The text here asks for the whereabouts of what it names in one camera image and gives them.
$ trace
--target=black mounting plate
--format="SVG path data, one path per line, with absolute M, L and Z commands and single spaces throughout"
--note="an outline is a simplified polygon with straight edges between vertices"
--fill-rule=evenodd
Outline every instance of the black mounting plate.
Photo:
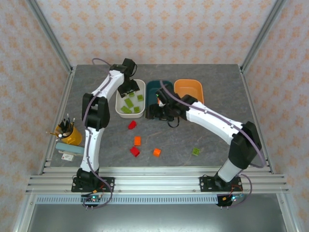
M 114 192 L 115 178 L 114 177 L 101 177 L 101 178 L 111 186 L 112 191 Z M 87 182 L 84 182 L 78 179 L 77 177 L 73 178 L 71 192 L 92 192 L 93 190 L 94 188 L 92 186 L 89 186 Z M 96 190 L 98 192 L 111 192 L 110 189 L 102 181 L 99 181 L 98 188 Z
M 227 182 L 225 186 L 219 188 L 215 184 L 215 179 L 213 176 L 201 176 L 199 178 L 199 186 L 201 192 L 230 192 L 232 190 L 232 186 L 234 187 L 233 192 L 241 192 L 241 188 L 236 186 L 241 186 L 241 178 L 239 176 L 234 177 L 230 182 Z

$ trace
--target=pen holder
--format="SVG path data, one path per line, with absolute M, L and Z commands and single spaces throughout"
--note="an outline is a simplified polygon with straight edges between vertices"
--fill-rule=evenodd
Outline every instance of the pen holder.
M 68 137 L 61 139 L 61 141 L 66 144 L 78 146 L 82 142 L 82 138 L 83 138 L 82 134 L 76 129 L 76 127 L 73 127 L 72 133 Z

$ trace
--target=wallpaper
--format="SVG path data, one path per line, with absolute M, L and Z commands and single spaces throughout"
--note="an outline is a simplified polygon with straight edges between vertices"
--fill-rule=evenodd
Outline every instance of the wallpaper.
M 71 65 L 241 64 L 275 0 L 38 0 Z
M 246 73 L 278 173 L 309 228 L 309 4 L 289 0 Z
M 46 151 L 67 73 L 25 0 L 0 1 L 0 231 Z

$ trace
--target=green cube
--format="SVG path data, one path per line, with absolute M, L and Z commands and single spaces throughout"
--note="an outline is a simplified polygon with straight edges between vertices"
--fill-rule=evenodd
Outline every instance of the green cube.
M 126 113 L 126 114 L 131 114 L 132 111 L 130 109 L 128 109 L 126 106 L 121 107 L 120 109 L 122 112 Z
M 137 100 L 138 100 L 139 102 L 142 102 L 142 101 L 144 100 L 143 95 L 137 95 Z
M 131 101 L 129 98 L 125 99 L 125 102 L 126 102 L 126 105 L 127 105 L 129 108 L 132 108 L 132 107 L 134 106 L 133 103 L 132 103 L 132 101 Z
M 140 108 L 138 106 L 134 107 L 134 113 L 139 113 L 140 112 Z
M 198 156 L 199 155 L 199 149 L 193 148 L 192 155 Z

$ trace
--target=vent grille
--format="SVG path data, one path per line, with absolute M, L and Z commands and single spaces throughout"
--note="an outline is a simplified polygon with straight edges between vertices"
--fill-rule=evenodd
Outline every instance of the vent grille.
M 103 196 L 101 203 L 109 196 Z M 36 204 L 80 204 L 83 201 L 77 195 L 38 195 Z M 117 195 L 113 196 L 109 204 L 214 204 L 218 203 L 217 195 Z

